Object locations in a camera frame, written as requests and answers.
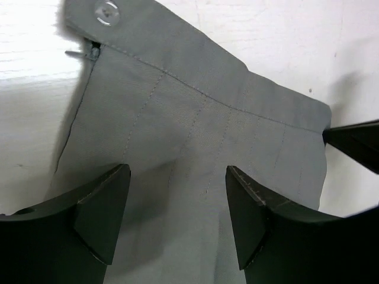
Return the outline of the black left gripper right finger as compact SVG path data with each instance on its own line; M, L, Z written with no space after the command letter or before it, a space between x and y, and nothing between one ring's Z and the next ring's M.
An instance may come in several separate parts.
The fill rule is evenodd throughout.
M377 283L378 208L340 218L302 206L234 166L226 192L247 283Z

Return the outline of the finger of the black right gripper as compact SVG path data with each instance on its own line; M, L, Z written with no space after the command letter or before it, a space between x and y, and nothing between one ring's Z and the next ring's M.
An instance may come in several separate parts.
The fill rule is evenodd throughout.
M329 128L323 141L378 174L378 120Z

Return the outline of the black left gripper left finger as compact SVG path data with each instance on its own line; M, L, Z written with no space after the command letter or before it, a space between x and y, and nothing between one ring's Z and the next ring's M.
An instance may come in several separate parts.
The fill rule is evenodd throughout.
M102 283L131 171L119 164L56 198L1 215L1 283Z

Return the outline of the grey pleated skirt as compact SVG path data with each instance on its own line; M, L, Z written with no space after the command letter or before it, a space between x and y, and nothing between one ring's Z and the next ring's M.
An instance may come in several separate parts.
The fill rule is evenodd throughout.
M50 187L116 164L131 183L106 283L244 283L225 187L234 165L318 209L330 108L248 71L156 1L66 1L86 65Z

